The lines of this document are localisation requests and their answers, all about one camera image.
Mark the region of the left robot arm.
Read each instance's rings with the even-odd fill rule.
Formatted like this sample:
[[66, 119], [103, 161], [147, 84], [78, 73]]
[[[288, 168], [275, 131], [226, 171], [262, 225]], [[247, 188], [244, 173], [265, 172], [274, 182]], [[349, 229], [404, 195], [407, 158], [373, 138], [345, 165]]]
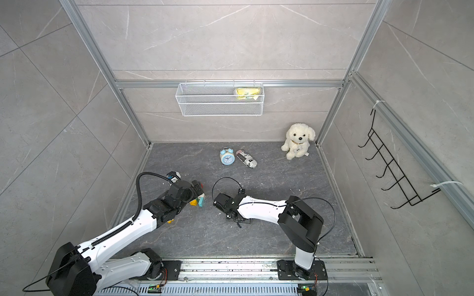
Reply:
[[145, 173], [138, 174], [135, 181], [138, 208], [133, 217], [97, 238], [79, 245], [68, 242], [61, 246], [49, 273], [42, 277], [48, 292], [55, 296], [92, 296], [124, 280], [160, 275], [162, 259], [151, 249], [122, 259], [113, 259], [113, 256], [138, 238], [172, 221], [187, 204], [205, 194], [199, 181], [184, 181], [177, 172], [172, 171], [167, 176], [150, 175], [168, 182], [169, 189], [144, 204], [140, 180]]

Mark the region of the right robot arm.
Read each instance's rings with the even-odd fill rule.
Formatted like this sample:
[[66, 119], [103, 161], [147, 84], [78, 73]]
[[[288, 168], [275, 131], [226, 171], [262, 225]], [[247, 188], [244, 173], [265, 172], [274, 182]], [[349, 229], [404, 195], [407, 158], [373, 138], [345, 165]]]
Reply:
[[285, 201], [265, 201], [243, 193], [235, 197], [218, 194], [213, 206], [236, 223], [243, 220], [262, 220], [279, 225], [296, 248], [294, 260], [277, 263], [280, 279], [315, 279], [315, 252], [324, 219], [305, 201], [290, 196]]

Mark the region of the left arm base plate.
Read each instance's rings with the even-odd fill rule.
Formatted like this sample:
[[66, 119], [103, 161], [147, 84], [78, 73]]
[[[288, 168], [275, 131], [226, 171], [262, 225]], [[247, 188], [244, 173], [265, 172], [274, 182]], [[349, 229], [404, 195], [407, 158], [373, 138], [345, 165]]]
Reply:
[[164, 260], [160, 268], [158, 281], [164, 281], [165, 274], [167, 274], [168, 281], [177, 281], [181, 271], [182, 261], [180, 260]]

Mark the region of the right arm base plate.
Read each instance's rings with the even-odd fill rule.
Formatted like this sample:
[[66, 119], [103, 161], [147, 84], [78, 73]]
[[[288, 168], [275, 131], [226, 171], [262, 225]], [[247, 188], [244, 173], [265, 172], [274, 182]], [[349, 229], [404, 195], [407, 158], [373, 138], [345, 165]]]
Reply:
[[324, 281], [328, 279], [325, 264], [321, 260], [313, 260], [312, 266], [305, 270], [295, 264], [293, 260], [277, 261], [278, 279], [280, 281]]

